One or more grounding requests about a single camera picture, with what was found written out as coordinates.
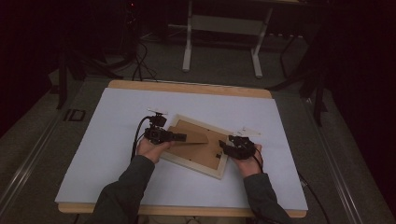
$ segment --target metal stand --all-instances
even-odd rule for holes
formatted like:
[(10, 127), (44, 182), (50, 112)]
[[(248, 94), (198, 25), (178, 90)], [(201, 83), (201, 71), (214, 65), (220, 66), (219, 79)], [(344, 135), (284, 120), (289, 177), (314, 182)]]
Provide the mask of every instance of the metal stand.
[(187, 43), (184, 51), (183, 72), (190, 71), (191, 63), (191, 32), (194, 30), (205, 30), (213, 32), (232, 33), (240, 35), (257, 35), (258, 42), (251, 50), (254, 73), (256, 78), (262, 78), (259, 51), (265, 37), (268, 22), (273, 9), (269, 8), (264, 21), (240, 20), (223, 17), (211, 17), (192, 14), (192, 0), (189, 1), (189, 16), (187, 19)]

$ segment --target white table leg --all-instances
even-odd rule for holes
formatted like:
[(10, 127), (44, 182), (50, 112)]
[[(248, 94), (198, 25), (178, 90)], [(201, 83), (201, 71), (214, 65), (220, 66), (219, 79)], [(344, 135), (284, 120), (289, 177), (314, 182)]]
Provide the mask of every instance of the white table leg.
[(192, 16), (192, 1), (189, 1), (189, 17), (187, 18), (187, 43), (186, 49), (184, 50), (183, 59), (183, 72), (190, 71), (190, 61), (191, 61), (191, 16)]
[(262, 29), (259, 33), (259, 41), (257, 42), (256, 48), (251, 50), (251, 60), (253, 61), (254, 74), (256, 78), (262, 78), (262, 68), (260, 66), (259, 51), (262, 47), (262, 41), (264, 40), (265, 32), (268, 27), (268, 22), (270, 21), (273, 9), (269, 8), (265, 21), (262, 23)]

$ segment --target wooden picture frame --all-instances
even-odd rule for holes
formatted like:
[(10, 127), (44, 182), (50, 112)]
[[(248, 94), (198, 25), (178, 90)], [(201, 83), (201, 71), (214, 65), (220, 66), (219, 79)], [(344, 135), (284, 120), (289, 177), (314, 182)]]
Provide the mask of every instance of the wooden picture frame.
[(161, 155), (163, 159), (216, 179), (222, 178), (228, 156), (222, 152), (219, 140), (226, 142), (232, 132), (181, 115), (175, 116), (168, 130), (174, 133), (186, 130), (187, 141), (176, 142), (165, 150)]

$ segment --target hand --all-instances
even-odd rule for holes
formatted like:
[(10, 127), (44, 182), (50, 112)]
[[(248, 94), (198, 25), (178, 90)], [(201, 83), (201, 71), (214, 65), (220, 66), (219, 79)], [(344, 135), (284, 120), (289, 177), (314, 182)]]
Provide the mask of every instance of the hand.
[(168, 149), (174, 143), (175, 142), (164, 142), (159, 145), (154, 145), (150, 143), (147, 138), (143, 138), (142, 140), (140, 140), (140, 143), (137, 146), (136, 154), (142, 155), (151, 160), (152, 162), (157, 163), (160, 160), (160, 156), (163, 151)]
[[(255, 144), (255, 148), (257, 148), (256, 153), (254, 156), (259, 160), (259, 162), (262, 165), (262, 145)], [(255, 175), (255, 174), (260, 174), (262, 172), (262, 168), (260, 165), (253, 159), (253, 157), (250, 157), (246, 160), (238, 160), (235, 158), (232, 158), (233, 162), (238, 166), (239, 172), (241, 173), (242, 177), (247, 177), (249, 175)]]

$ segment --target gray sleeve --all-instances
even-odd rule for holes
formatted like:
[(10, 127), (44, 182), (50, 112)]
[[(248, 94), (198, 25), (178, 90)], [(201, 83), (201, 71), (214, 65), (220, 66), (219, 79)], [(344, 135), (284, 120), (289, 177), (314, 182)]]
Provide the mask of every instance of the gray sleeve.
[(86, 224), (134, 223), (154, 163), (144, 156), (135, 156), (119, 180), (105, 186)]
[(291, 223), (289, 215), (277, 203), (268, 174), (247, 176), (244, 185), (248, 203), (259, 223)]

